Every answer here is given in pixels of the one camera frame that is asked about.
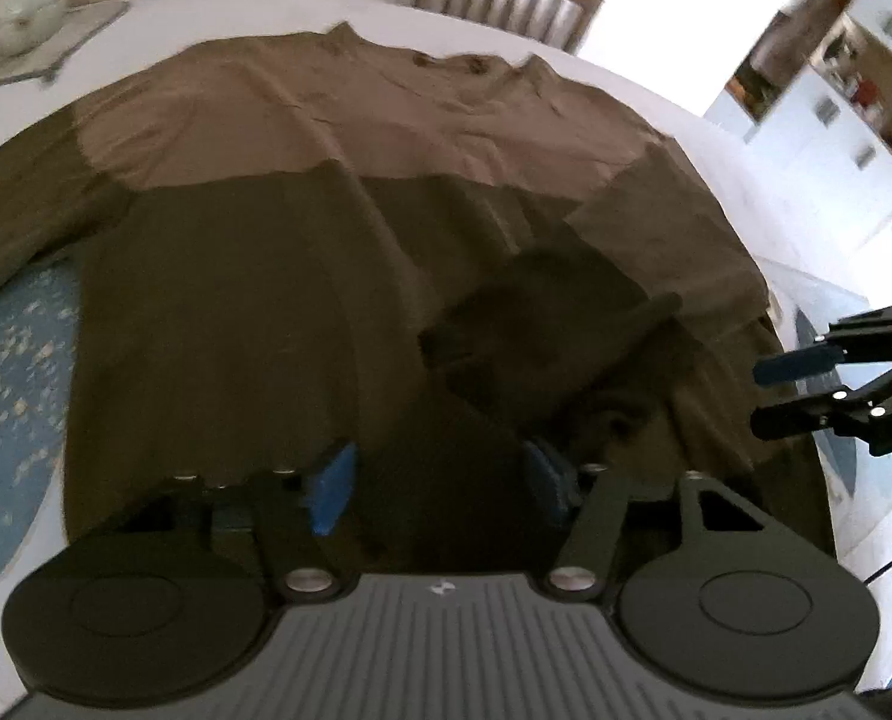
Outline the patterned white blue table mat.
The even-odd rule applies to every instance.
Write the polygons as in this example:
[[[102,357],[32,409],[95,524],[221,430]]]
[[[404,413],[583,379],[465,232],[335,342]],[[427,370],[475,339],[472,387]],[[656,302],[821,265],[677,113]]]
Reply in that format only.
[[[0,289],[0,574],[41,509],[64,451],[78,327],[68,263]]]

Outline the grey ceramic teapot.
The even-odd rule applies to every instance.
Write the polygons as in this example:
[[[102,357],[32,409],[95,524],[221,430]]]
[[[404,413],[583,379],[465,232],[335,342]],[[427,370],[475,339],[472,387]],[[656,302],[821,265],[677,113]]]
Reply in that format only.
[[[0,54],[26,54],[45,43],[65,13],[67,0],[0,0]]]

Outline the brown two-tone sweater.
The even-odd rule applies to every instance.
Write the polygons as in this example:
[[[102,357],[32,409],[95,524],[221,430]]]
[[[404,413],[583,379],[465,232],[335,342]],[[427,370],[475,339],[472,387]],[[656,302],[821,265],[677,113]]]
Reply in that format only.
[[[0,146],[0,288],[73,254],[71,538],[171,476],[358,450],[324,550],[522,571],[608,463],[719,479],[821,551],[805,439],[763,442],[768,288],[674,138],[540,59],[325,34],[190,47]]]

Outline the grey woven placemat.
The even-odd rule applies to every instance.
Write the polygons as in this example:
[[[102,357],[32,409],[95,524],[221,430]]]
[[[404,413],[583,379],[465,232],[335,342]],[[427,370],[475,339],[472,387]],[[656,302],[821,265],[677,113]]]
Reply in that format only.
[[[53,20],[55,29],[50,34],[32,23],[0,29],[0,86],[36,78],[52,82],[71,54],[129,8],[125,0],[72,8],[60,20]]]

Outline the white drawer cabinet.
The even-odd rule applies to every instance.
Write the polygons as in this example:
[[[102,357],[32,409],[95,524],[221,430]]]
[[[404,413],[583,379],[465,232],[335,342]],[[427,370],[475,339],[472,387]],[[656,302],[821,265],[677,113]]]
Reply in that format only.
[[[704,119],[745,146],[812,273],[892,303],[892,153],[843,94],[807,67],[761,121],[727,89]]]

